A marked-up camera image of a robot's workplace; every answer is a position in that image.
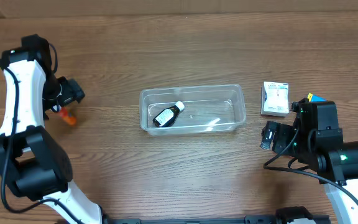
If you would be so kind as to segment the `orange tube white cap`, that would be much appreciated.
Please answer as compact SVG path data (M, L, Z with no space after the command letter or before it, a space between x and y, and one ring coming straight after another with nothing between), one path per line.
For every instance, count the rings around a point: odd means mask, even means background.
M76 118L64 107L61 107L58 112L59 116L61 117L64 122L67 124L74 126L76 124Z

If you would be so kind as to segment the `dark syrup bottle white cap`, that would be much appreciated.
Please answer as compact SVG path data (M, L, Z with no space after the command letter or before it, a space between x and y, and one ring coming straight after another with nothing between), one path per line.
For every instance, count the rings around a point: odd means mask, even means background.
M171 126L177 119L178 115L185 109L181 101L177 101L173 106L162 110L152 121L158 128Z

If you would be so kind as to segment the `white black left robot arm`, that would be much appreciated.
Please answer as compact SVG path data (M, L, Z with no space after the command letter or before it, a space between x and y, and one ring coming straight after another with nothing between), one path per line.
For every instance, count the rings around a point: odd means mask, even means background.
M0 128L1 201L11 213L46 204L68 223L107 223L108 216L73 180L70 159L45 129L48 110L62 112L85 93L74 79L55 76L55 47L37 34L0 56L6 109Z

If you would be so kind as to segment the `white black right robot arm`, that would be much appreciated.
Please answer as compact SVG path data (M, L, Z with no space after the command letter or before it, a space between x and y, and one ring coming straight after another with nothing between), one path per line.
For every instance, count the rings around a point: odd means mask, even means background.
M339 223L358 223L358 141L344 142L335 102L292 103L292 125L267 121L261 148L275 156L264 169L315 178L324 186Z

